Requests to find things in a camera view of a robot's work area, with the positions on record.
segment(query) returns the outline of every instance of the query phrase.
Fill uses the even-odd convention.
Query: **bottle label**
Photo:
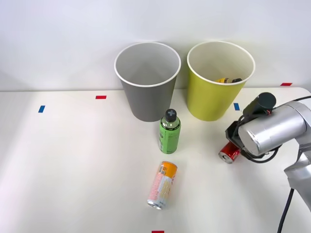
[[[159,137],[159,147],[161,151],[165,154],[173,153],[177,149],[180,127],[174,130],[165,129],[160,125],[160,137]]]

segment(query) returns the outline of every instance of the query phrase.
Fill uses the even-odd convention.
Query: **black bottle cap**
[[[170,108],[170,109],[166,110],[165,119],[168,122],[176,121],[176,118],[177,118],[177,112],[174,109]]]
[[[234,79],[234,80],[232,80],[232,83],[237,83],[237,82],[241,82],[242,81],[242,79]]]

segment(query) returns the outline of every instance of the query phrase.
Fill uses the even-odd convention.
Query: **paper cup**
[[[118,54],[115,72],[134,116],[148,122],[164,116],[180,67],[178,53],[157,42],[134,44]]]
[[[252,55],[230,42],[204,42],[188,53],[190,78],[187,107],[200,120],[221,118],[246,81],[255,71]],[[242,79],[237,83],[218,83],[221,78]]]

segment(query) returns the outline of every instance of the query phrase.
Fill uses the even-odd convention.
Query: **can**
[[[241,150],[232,142],[228,142],[224,148],[218,153],[219,157],[224,160],[227,164],[233,163],[239,156]]]
[[[158,210],[166,206],[176,172],[175,164],[167,161],[161,163],[147,200],[148,205]]]
[[[240,81],[242,81],[242,79],[221,78],[221,79],[216,80],[215,82],[218,82],[218,83],[237,83]]]

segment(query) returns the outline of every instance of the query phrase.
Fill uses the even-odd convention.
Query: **red can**
[[[224,148],[218,153],[219,157],[224,160],[227,164],[231,164],[239,156],[241,150],[232,142],[228,142]]]

